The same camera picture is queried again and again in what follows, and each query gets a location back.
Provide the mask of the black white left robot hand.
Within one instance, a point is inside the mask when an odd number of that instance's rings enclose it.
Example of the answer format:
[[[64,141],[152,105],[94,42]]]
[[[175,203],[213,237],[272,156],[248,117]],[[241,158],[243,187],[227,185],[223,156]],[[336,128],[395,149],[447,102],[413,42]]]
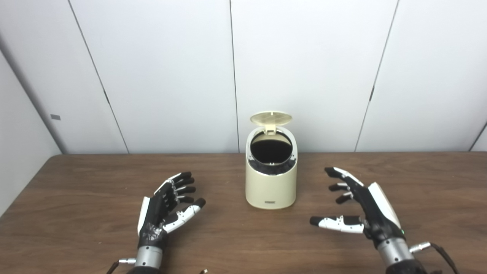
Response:
[[[186,224],[205,206],[203,198],[187,196],[196,191],[191,172],[182,172],[167,178],[144,197],[137,224],[138,248],[156,247],[165,250],[169,234]]]

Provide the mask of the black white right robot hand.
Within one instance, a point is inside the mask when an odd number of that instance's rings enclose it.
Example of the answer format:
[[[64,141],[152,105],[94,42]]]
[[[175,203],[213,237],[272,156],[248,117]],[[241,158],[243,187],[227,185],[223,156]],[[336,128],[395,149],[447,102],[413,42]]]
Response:
[[[324,171],[330,178],[341,180],[329,186],[330,191],[345,191],[336,199],[336,203],[356,201],[360,204],[364,217],[312,216],[311,225],[344,233],[364,234],[367,239],[373,241],[375,248],[392,238],[406,239],[395,211],[376,182],[366,186],[354,175],[338,167],[325,167]]]

